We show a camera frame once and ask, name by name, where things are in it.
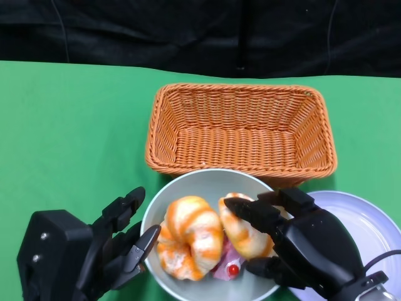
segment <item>orange wicker basket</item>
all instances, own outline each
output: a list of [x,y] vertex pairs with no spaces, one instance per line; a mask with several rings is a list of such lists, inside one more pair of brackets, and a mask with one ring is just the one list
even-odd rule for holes
[[313,88],[174,84],[161,88],[146,162],[155,171],[226,168],[288,187],[337,167],[325,101]]

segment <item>red candy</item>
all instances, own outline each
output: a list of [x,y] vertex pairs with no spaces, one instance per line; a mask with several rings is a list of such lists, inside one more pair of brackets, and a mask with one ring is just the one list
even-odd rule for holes
[[239,274],[239,267],[237,265],[230,265],[227,268],[227,272],[230,278],[235,278]]

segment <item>gray bowl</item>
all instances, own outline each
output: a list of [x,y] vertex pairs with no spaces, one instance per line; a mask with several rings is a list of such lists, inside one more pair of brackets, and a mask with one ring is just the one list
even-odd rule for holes
[[[218,212],[217,202],[227,193],[239,192],[256,198],[257,194],[271,190],[254,177],[227,169],[204,169],[185,174],[166,185],[150,202],[143,217],[141,234],[153,224],[160,224],[169,204],[181,197],[200,196]],[[273,281],[247,271],[228,282],[210,275],[198,282],[176,280],[162,270],[154,249],[145,264],[159,285],[181,301],[259,301],[278,289]]]

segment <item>black backdrop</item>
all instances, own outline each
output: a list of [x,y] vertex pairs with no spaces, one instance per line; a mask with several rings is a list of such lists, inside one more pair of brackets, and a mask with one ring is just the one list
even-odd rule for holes
[[[335,0],[55,3],[72,63],[219,77],[401,77],[401,0],[337,0],[328,70]],[[0,60],[66,61],[51,0],[0,0]]]

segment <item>green table surface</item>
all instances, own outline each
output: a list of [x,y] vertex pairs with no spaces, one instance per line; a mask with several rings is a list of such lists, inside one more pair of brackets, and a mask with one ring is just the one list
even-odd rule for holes
[[[144,160],[156,91],[177,82],[299,84],[328,107],[338,169],[305,191],[335,189],[382,208],[401,225],[401,80],[309,77],[223,79],[143,68],[0,62],[0,283],[21,300],[16,256],[34,211],[67,209],[86,223],[117,196],[144,186],[145,203],[169,180]],[[102,300],[172,300],[150,274]],[[287,290],[270,301],[296,300]]]

